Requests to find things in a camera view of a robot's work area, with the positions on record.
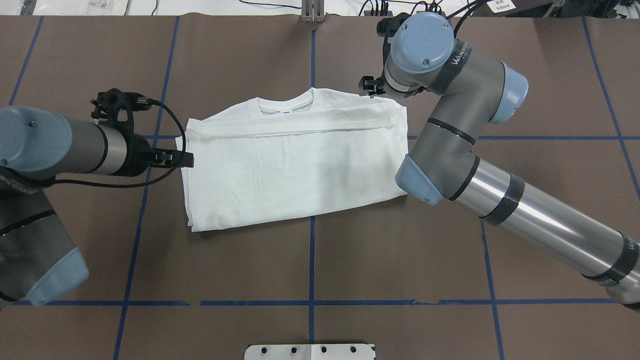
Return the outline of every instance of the white mounting plate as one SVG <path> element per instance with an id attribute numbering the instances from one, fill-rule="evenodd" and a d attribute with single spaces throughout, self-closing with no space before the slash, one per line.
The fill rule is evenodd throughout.
<path id="1" fill-rule="evenodd" d="M 252 345 L 244 352 L 244 360 L 375 360 L 375 348 L 368 344 Z"/>

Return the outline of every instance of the folded t-shirt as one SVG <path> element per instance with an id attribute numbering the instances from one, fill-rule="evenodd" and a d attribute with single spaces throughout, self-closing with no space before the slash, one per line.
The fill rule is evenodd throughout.
<path id="1" fill-rule="evenodd" d="M 406 108 L 391 99 L 311 88 L 189 119 L 182 169 L 192 231 L 319 215 L 404 195 Z M 182 139 L 177 138 L 178 148 Z"/>

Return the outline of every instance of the white floor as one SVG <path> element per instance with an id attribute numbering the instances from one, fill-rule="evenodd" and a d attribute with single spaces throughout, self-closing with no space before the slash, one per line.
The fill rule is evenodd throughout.
<path id="1" fill-rule="evenodd" d="M 182 15 L 196 12 L 207 15 L 279 15 L 299 14 L 300 10 L 279 7 L 244 4 L 238 0 L 37 0 L 34 15 Z M 0 0 L 0 15 L 20 15 L 24 0 Z M 301 0 L 255 0 L 257 3 L 278 3 L 300 6 Z M 325 0 L 326 13 L 356 16 L 364 0 Z M 452 13 L 467 4 L 467 0 L 441 0 L 445 13 Z M 394 14 L 411 12 L 412 4 L 390 3 Z M 617 11 L 631 19 L 640 17 L 640 7 L 618 6 Z"/>

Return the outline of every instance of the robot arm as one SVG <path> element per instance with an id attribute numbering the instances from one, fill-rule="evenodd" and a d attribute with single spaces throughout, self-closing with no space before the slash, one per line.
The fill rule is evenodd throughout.
<path id="1" fill-rule="evenodd" d="M 390 51 L 385 39 L 382 76 L 362 78 L 366 94 L 441 95 L 396 174 L 398 186 L 431 205 L 443 198 L 461 204 L 640 312 L 637 242 L 472 153 L 487 123 L 502 124 L 520 107 L 528 90 L 523 75 L 454 39 L 448 21 L 435 13 L 385 19 L 378 33 L 395 39 Z"/>
<path id="2" fill-rule="evenodd" d="M 45 304 L 88 277 L 79 249 L 42 192 L 54 183 L 82 182 L 55 181 L 56 175 L 137 176 L 148 167 L 193 167 L 193 154 L 152 149 L 134 133 L 133 112 L 163 104 L 117 89 L 92 103 L 95 122 L 23 106 L 0 110 L 0 308 L 23 297 Z M 118 119 L 121 110 L 126 120 Z"/>

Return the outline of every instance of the metal cylinder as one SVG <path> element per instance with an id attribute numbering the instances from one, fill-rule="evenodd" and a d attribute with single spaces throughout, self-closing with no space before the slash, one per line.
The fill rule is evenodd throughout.
<path id="1" fill-rule="evenodd" d="M 613 300 L 640 313 L 640 261 L 618 285 L 606 289 Z"/>
<path id="2" fill-rule="evenodd" d="M 127 157 L 127 144 L 116 129 L 66 119 L 71 127 L 72 141 L 65 157 L 45 170 L 21 172 L 23 176 L 45 180 L 60 173 L 110 175 L 122 166 Z"/>
<path id="3" fill-rule="evenodd" d="M 519 199 L 507 199 L 511 174 L 481 160 L 478 170 L 456 202 L 481 218 L 516 202 L 499 222 L 505 230 L 528 240 L 584 275 L 610 269 L 622 252 L 619 232 L 593 220 L 540 189 L 524 183 Z"/>

